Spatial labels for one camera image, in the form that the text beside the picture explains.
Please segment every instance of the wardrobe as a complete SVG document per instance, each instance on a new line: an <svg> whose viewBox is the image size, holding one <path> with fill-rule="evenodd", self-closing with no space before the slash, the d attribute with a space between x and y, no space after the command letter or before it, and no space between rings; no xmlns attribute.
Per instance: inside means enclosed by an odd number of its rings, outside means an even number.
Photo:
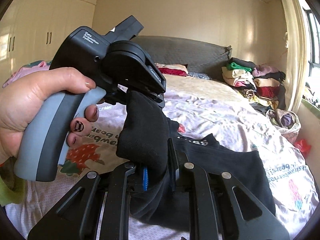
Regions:
<svg viewBox="0 0 320 240"><path fill-rule="evenodd" d="M77 27L91 27L97 0L13 0L0 21L0 83L21 66L52 60Z"/></svg>

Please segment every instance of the pink blanket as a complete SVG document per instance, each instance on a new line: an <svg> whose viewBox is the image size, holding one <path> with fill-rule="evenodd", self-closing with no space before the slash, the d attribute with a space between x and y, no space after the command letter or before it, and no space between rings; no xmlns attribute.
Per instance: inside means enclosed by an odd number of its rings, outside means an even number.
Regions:
<svg viewBox="0 0 320 240"><path fill-rule="evenodd" d="M49 70L49 67L50 66L48 66L45 61L41 61L38 65L33 66L33 67L23 66L23 67L19 68L15 73L13 73L11 75L11 77L6 82L4 82L4 84L2 85L2 88L5 88L7 85L11 84L12 82L16 81L17 79L19 79L25 75L31 74L31 73L39 71L39 70Z"/></svg>

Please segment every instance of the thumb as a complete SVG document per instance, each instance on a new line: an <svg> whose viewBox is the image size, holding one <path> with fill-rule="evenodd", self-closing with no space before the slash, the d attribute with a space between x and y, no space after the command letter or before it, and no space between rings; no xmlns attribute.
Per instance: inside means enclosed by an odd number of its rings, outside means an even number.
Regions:
<svg viewBox="0 0 320 240"><path fill-rule="evenodd" d="M47 71L38 71L27 75L36 80L35 93L41 100L62 90L74 94L86 93L96 88L95 82L72 67L62 67Z"/></svg>

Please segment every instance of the gray handle grip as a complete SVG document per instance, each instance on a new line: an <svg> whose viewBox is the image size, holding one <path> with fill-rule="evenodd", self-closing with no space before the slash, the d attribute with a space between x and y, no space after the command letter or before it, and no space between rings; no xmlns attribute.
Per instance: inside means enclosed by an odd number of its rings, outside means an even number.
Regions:
<svg viewBox="0 0 320 240"><path fill-rule="evenodd" d="M21 141L14 173L26 180L53 181L58 164L65 162L70 122L84 117L87 106L106 94L100 87L85 94L58 92L44 101L36 117L28 124Z"/></svg>

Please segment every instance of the silver rivet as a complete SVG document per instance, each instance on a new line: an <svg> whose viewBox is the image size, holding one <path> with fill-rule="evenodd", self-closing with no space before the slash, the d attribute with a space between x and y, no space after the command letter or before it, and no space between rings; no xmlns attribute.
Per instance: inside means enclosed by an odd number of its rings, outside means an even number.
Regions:
<svg viewBox="0 0 320 240"><path fill-rule="evenodd" d="M185 163L184 164L184 167L186 168L186 169L193 169L195 166L194 166L194 164L193 163Z"/></svg>
<svg viewBox="0 0 320 240"><path fill-rule="evenodd" d="M97 177L97 173L95 171L90 171L88 174L87 174L87 177L89 179L94 179L95 177Z"/></svg>
<svg viewBox="0 0 320 240"><path fill-rule="evenodd" d="M221 176L224 178L224 179L230 179L231 178L231 174L227 171L224 171L223 173L221 173Z"/></svg>
<svg viewBox="0 0 320 240"><path fill-rule="evenodd" d="M131 163L131 162L127 162L124 164L124 166L127 168L127 169L132 169L134 167L134 164Z"/></svg>

